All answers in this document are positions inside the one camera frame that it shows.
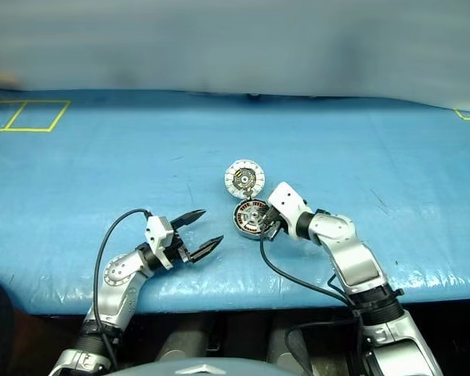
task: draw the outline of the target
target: yellow tape line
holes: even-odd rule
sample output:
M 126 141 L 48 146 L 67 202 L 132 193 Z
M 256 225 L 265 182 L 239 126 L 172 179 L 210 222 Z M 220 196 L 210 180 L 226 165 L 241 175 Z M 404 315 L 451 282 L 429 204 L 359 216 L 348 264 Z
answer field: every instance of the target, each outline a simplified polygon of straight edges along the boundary
M 470 121 L 470 117 L 463 115 L 459 110 L 454 109 L 454 112 L 456 113 L 457 116 L 460 117 L 461 120 L 467 120 Z
M 19 116 L 19 114 L 21 112 L 23 112 L 24 108 L 26 107 L 27 105 L 27 102 L 24 102 L 23 105 L 21 107 L 19 107 L 19 110 L 16 111 L 16 113 L 10 118 L 9 121 L 7 121 L 7 124 L 5 124 L 5 127 L 3 128 L 4 131 L 6 129 L 9 129 L 9 127 L 13 124 L 14 121 L 16 121 L 17 117 Z
M 0 100 L 0 104 L 14 104 L 14 103 L 22 103 L 21 107 L 16 111 L 16 113 L 7 121 L 7 124 L 4 128 L 0 128 L 0 132 L 51 132 L 59 123 L 60 119 L 63 117 L 64 113 L 68 109 L 71 104 L 70 100 L 59 100 L 59 99 L 32 99 L 32 100 Z M 26 105 L 29 103 L 64 103 L 63 108 L 61 111 L 56 115 L 54 121 L 48 128 L 11 128 L 14 121 L 16 121 L 17 117 L 23 112 Z

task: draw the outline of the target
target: silver robot arm segment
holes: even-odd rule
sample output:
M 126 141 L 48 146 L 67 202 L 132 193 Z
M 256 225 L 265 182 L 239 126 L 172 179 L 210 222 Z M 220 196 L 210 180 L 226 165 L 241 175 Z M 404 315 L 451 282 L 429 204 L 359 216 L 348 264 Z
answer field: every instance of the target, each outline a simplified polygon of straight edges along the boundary
M 165 217 L 150 216 L 146 222 L 146 243 L 134 251 L 112 259 L 103 272 L 98 309 L 102 328 L 96 322 L 93 307 L 87 313 L 74 348 L 61 353 L 49 376 L 70 374 L 107 374 L 111 361 L 103 343 L 101 331 L 116 347 L 136 311 L 139 291 L 157 269 L 169 270 L 173 263 L 197 262 L 214 250 L 223 236 L 203 243 L 193 253 L 188 252 L 179 237 L 178 228 L 199 219 L 205 211 L 186 213 L 169 222 Z
M 432 351 L 410 314 L 390 287 L 372 251 L 358 238 L 353 221 L 324 210 L 315 213 L 287 183 L 269 196 L 266 225 L 281 221 L 290 237 L 324 247 L 336 276 L 362 317 L 363 339 L 369 349 L 365 364 L 374 375 L 442 375 Z

